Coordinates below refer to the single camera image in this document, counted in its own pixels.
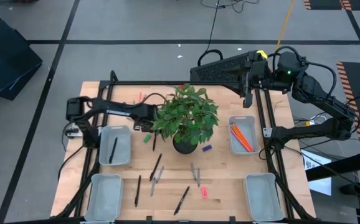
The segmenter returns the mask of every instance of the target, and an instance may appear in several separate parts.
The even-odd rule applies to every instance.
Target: potted plant
[[[198,143],[209,141],[213,126],[217,125],[217,108],[209,99],[205,88],[195,90],[190,84],[175,87],[171,100],[165,100],[157,111],[152,130],[165,140],[173,138],[174,148],[182,153],[192,153]]]

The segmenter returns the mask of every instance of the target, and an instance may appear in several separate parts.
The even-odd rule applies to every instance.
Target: red object
[[[202,198],[207,199],[206,187],[201,187]]]

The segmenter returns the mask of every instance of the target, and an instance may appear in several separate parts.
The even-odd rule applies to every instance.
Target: green eraser
[[[151,138],[151,135],[147,134],[147,136],[145,136],[145,138],[144,138],[144,143],[147,143],[150,138]]]

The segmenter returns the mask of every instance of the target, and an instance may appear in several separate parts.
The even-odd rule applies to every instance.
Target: concrete floor
[[[231,8],[217,13],[213,39],[276,40],[291,0],[246,4],[244,12]],[[60,40],[74,0],[40,0],[33,4],[0,4],[0,16],[28,40]],[[206,0],[214,5],[216,1]],[[353,12],[360,26],[360,12]],[[179,40],[208,39],[214,9],[199,1],[80,0],[68,40]],[[295,1],[284,40],[358,40],[346,11],[308,11],[303,1]],[[60,132],[65,124],[65,102],[78,96],[82,82],[107,80],[110,70],[120,80],[188,80],[189,69],[206,44],[67,44],[53,80],[46,80],[57,44],[32,44],[44,64],[14,101],[0,98],[0,206],[21,153],[45,82],[52,82],[31,148],[5,222],[48,218],[57,186],[57,171],[64,152]],[[360,45],[294,45],[308,60],[336,70],[336,62],[360,62]],[[273,52],[275,45],[211,45],[225,57],[254,49]],[[217,60],[214,56],[204,63]],[[320,68],[308,70],[329,90],[331,75]],[[338,84],[334,94],[345,96]],[[311,105],[301,106],[290,98],[295,116],[310,118],[321,112]],[[360,152],[357,141],[318,146],[339,155]],[[317,216],[323,220],[356,223],[355,210],[342,204],[313,198]]]

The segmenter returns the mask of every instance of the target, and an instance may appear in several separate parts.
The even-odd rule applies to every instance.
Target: wooden table
[[[83,83],[80,95],[97,97],[98,82]],[[267,163],[259,159],[257,154],[250,156],[233,156],[229,149],[229,137],[227,134],[227,123],[229,116],[249,115],[254,116],[255,131],[260,146],[263,148],[263,138],[259,122],[256,99],[253,105],[245,109],[242,107],[242,99],[234,92],[222,86],[204,86],[207,89],[209,98],[213,99],[220,119],[219,126],[214,128],[214,135],[207,144],[198,145],[197,149],[188,155],[182,155],[173,148],[171,140],[163,142],[159,137],[156,141],[156,149],[152,151],[152,139],[144,143],[146,133],[133,131],[131,136],[132,155],[131,163],[128,166],[101,166],[102,174],[119,174],[125,181],[125,189],[121,214],[118,220],[145,220],[151,215],[153,220],[229,220],[229,216],[235,216],[237,221],[252,220],[250,210],[245,203],[242,180],[248,174],[267,172]],[[139,92],[144,95],[158,92],[163,95],[173,93],[170,86],[125,86],[118,85],[113,88],[112,100],[126,102],[129,104],[138,101]],[[287,95],[280,92],[270,92],[277,126],[286,128],[293,127],[293,120]],[[268,121],[267,107],[262,98],[265,110],[266,123]],[[161,104],[162,98],[152,96],[147,100],[149,104]],[[109,116],[108,125],[128,125],[133,129],[133,121],[121,116]],[[213,149],[207,152],[202,147],[211,144]],[[82,140],[72,139],[67,146],[65,158],[71,155],[82,145]],[[290,141],[288,147],[299,150],[297,141]],[[80,183],[85,151],[74,157],[62,170],[61,178],[57,187],[51,215],[56,215],[68,204]],[[148,180],[154,168],[159,154],[162,159],[159,163],[165,166],[161,180],[155,185],[153,197],[149,196],[151,182]],[[313,202],[303,167],[301,156],[291,150],[282,151],[283,161],[287,173],[288,186],[300,204],[306,211],[315,216]],[[201,190],[190,171],[190,163],[201,169],[201,187],[206,187],[208,199],[202,199]],[[140,187],[140,198],[137,208],[134,205],[138,176],[142,176]],[[190,190],[179,213],[174,216],[173,212],[180,201],[187,186]],[[286,215],[283,194],[279,187],[281,207]],[[89,190],[85,193],[83,200],[82,214],[85,214],[88,203]]]

